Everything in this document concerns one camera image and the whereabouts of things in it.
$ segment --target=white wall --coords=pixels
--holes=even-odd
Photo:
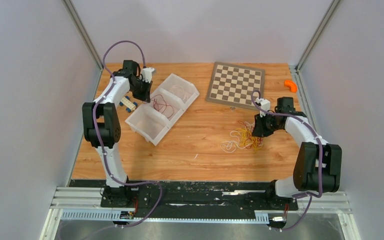
[[[148,62],[297,64],[332,0],[72,0],[99,54]],[[107,62],[140,60],[131,46]]]
[[[99,70],[60,0],[0,0],[0,240],[39,238]]]
[[[384,239],[384,1],[342,1],[302,75],[362,239]]]

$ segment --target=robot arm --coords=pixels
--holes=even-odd
[[[125,60],[123,68],[114,72],[115,79],[110,79],[110,83],[93,102],[85,102],[82,107],[84,138],[90,142],[92,147],[98,152],[102,164],[107,164],[113,178],[121,182],[127,181],[127,175],[120,161],[119,140],[122,134],[117,107],[122,98],[132,92],[134,98],[145,102],[150,102],[150,91],[152,86],[152,76],[155,69],[147,67],[140,69],[137,62]],[[98,122],[99,133],[102,138],[105,153],[99,149],[100,143],[94,128],[93,108],[99,99],[103,101],[96,108],[96,117],[103,116],[103,122]],[[103,154],[106,154],[107,163],[104,161]],[[111,188],[118,188],[121,184],[115,182],[105,169],[106,185]]]
[[[267,99],[257,98],[255,102],[263,111],[255,115],[255,128],[252,136],[268,137],[274,131],[286,130],[300,146],[293,176],[274,181],[274,194],[291,198],[303,192],[319,190],[320,147],[317,138],[321,142],[323,151],[321,159],[323,192],[336,192],[341,178],[341,147],[329,144],[315,132],[317,137],[314,137],[315,134],[307,127],[309,126],[307,116],[303,112],[295,110],[292,97],[278,98],[274,114],[268,113],[270,101]]]

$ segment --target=plastic storage tray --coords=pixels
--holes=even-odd
[[[151,103],[140,105],[125,122],[156,146],[199,95],[195,85],[172,73],[151,93]],[[165,101],[172,109],[159,112],[154,100],[157,104]]]

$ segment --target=wooden surface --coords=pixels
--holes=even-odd
[[[294,97],[295,107],[300,110],[296,94],[284,87],[284,81],[292,79],[287,64],[242,65],[265,69],[263,96],[271,101],[272,109],[277,98]],[[121,64],[108,64],[108,67],[116,71]],[[148,67],[156,68],[151,91],[174,73],[193,83],[200,95],[157,146],[132,132],[125,123],[129,113],[125,107],[118,107],[122,128],[120,158],[129,179],[271,181],[292,175],[299,147],[283,130],[265,138],[263,148],[256,153],[252,149],[237,149],[233,153],[222,151],[221,143],[232,140],[230,132],[241,127],[237,121],[253,123],[258,112],[238,107],[231,111],[227,105],[205,101],[212,63],[158,63],[148,64]],[[105,89],[109,78],[104,71],[96,96]],[[98,153],[85,140],[81,143],[72,178],[105,179]]]

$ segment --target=checkered board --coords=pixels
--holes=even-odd
[[[263,69],[216,62],[206,100],[233,107],[256,109],[251,100],[254,90],[263,96]]]

